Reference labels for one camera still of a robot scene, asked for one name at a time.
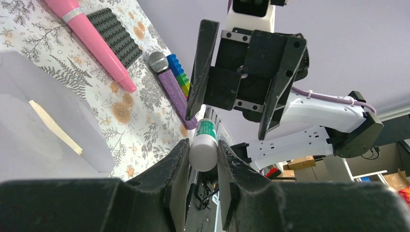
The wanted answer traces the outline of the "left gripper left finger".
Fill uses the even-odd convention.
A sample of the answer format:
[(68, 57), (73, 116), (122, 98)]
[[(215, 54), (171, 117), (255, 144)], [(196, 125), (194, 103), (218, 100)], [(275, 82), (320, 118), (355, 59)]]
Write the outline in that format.
[(8, 181), (0, 186), (3, 232), (182, 232), (190, 142), (138, 176)]

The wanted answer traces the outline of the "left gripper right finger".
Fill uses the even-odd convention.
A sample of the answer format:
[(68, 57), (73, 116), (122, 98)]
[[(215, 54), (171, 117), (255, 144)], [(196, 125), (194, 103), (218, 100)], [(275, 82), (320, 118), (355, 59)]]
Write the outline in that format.
[(376, 183), (274, 182), (218, 144), (223, 229), (227, 232), (407, 232), (410, 209)]

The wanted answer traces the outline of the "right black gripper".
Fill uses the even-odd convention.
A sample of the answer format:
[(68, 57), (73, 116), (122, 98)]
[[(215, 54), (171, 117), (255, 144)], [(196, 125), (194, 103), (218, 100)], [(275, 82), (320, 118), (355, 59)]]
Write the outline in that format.
[(261, 30), (223, 31), (215, 65), (211, 66), (219, 22), (200, 22), (186, 120), (202, 104), (241, 111), (260, 122), (258, 139), (279, 126), (292, 84), (308, 73), (307, 41), (301, 33)]

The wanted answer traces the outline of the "green white glue stick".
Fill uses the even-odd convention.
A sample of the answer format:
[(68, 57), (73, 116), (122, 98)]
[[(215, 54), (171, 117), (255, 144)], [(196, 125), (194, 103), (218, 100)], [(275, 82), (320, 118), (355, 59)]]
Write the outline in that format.
[(189, 163), (199, 172), (208, 172), (218, 163), (216, 125), (210, 119), (201, 119), (189, 149)]

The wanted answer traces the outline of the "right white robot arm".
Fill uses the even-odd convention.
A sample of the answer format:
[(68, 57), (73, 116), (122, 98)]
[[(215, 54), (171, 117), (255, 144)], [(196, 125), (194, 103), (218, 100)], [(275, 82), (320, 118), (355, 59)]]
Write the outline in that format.
[(373, 146), (383, 124), (359, 92), (335, 97), (293, 86), (308, 73), (302, 34), (218, 29), (200, 23), (186, 119), (206, 104), (258, 123), (258, 142), (240, 146), (255, 170), (304, 156), (354, 158)]

